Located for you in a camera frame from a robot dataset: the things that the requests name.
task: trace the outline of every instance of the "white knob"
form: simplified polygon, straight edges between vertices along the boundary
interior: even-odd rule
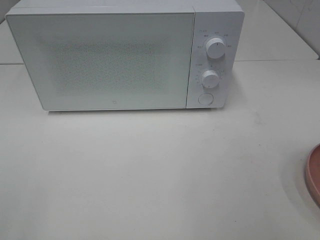
[[[202,75],[202,85],[204,88],[212,89],[220,82],[219,74],[216,71],[205,71]]]
[[[221,58],[226,51],[225,41],[220,37],[211,38],[205,45],[206,54],[211,59]]]

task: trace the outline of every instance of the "timer knob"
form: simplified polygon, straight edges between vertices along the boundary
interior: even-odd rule
[[[206,89],[216,87],[220,82],[219,74],[216,71],[205,71],[202,75],[202,86]]]
[[[214,37],[206,43],[205,49],[209,58],[218,59],[225,54],[226,43],[221,37]]]

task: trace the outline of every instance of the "wall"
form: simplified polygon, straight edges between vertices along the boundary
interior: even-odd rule
[[[320,55],[320,0],[264,0]]]
[[[13,7],[19,0],[0,0],[0,23],[5,20],[6,13]]]

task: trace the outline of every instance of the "knob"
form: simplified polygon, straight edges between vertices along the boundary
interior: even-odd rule
[[[202,85],[204,88],[212,89],[216,87],[220,82],[219,74],[216,71],[205,71],[202,75]]]
[[[214,37],[206,43],[205,49],[209,58],[218,59],[225,54],[226,43],[221,37]]]

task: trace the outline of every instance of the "control panel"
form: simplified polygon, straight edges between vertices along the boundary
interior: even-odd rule
[[[186,108],[221,108],[232,80],[243,12],[196,12]]]

